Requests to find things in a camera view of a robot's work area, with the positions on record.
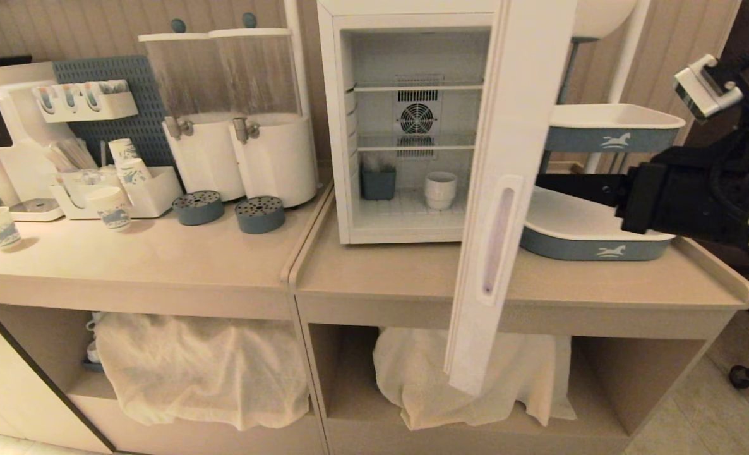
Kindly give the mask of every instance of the caster wheel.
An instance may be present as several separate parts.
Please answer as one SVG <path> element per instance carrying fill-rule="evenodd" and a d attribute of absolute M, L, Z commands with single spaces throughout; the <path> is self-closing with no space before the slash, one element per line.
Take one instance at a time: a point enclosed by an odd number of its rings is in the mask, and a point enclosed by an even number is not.
<path fill-rule="evenodd" d="M 729 380 L 735 389 L 749 388 L 748 369 L 742 365 L 735 365 L 729 372 Z"/>

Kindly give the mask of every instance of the dispenser container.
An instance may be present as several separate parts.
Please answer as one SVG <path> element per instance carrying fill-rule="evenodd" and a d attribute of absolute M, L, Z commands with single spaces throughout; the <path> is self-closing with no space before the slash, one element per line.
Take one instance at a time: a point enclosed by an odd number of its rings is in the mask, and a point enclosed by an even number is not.
<path fill-rule="evenodd" d="M 275 196 L 284 207 L 316 195 L 311 121 L 299 101 L 291 30 L 209 33 L 222 63 L 231 111 L 227 129 L 248 198 Z"/>
<path fill-rule="evenodd" d="M 164 135 L 187 193 L 245 196 L 229 136 L 231 111 L 215 43 L 205 33 L 141 35 L 167 109 Z"/>

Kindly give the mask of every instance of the open fridge door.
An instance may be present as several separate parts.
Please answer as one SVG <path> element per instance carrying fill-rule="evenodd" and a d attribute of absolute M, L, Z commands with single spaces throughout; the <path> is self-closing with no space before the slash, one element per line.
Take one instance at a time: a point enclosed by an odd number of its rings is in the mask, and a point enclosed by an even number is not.
<path fill-rule="evenodd" d="M 490 40 L 445 371 L 478 395 L 571 41 L 577 0 L 501 0 Z"/>

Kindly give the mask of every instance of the white cloth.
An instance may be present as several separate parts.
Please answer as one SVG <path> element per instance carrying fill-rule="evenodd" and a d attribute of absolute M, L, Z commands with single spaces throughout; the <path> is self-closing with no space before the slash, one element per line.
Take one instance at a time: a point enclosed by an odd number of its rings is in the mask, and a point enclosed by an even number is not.
<path fill-rule="evenodd" d="M 447 384 L 447 331 L 382 329 L 374 347 L 377 385 L 411 430 L 464 422 L 482 425 L 510 416 L 515 401 L 548 425 L 576 418 L 568 402 L 571 337 L 498 334 L 484 389 L 477 397 Z"/>
<path fill-rule="evenodd" d="M 97 351 L 124 414 L 280 428 L 308 412 L 290 322 L 107 313 Z"/>

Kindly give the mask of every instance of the wall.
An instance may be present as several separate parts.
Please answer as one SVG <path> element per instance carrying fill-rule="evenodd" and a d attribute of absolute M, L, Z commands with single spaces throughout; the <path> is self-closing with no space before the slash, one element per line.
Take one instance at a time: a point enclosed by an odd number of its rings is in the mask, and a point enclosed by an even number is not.
<path fill-rule="evenodd" d="M 739 3 L 652 0 L 623 100 L 688 119 L 690 115 L 672 92 L 671 77 L 706 52 L 720 54 Z M 316 2 L 299 0 L 299 9 L 316 149 L 319 159 L 329 159 Z M 182 18 L 190 32 L 205 32 L 241 27 L 246 11 L 256 13 L 259 27 L 284 26 L 278 0 L 0 0 L 0 55 L 29 52 L 40 61 L 140 54 L 136 35 L 169 32 L 172 18 Z M 623 28 L 597 43 L 580 46 L 569 103 L 605 100 L 622 35 Z M 554 158 L 584 159 L 562 154 Z"/>
<path fill-rule="evenodd" d="M 280 0 L 0 0 L 0 56 L 35 61 L 143 54 L 136 37 L 169 33 L 181 18 L 187 32 L 242 28 L 253 12 L 259 28 L 285 26 Z M 308 88 L 319 159 L 329 159 L 327 106 L 316 3 L 299 0 Z"/>

